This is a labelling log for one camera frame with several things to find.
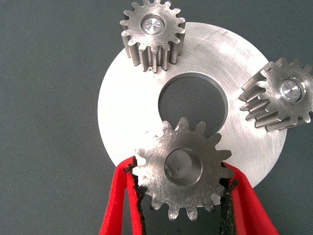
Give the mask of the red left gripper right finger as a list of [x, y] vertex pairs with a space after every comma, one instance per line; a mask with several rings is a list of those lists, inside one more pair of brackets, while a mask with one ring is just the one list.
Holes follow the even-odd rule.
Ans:
[[221, 235], [277, 235], [278, 231], [259, 201], [247, 177], [236, 167], [222, 163], [234, 172], [224, 181], [226, 194], [221, 198]]

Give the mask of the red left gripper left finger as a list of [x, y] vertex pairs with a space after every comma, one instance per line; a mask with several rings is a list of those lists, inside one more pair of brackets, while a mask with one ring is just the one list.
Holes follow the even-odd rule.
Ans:
[[105, 216], [100, 228], [101, 235], [120, 235], [122, 230], [124, 192], [128, 191], [132, 232], [145, 235], [146, 226], [141, 202], [147, 191], [138, 185], [138, 177], [132, 169], [137, 166], [134, 156], [122, 161], [115, 169]]

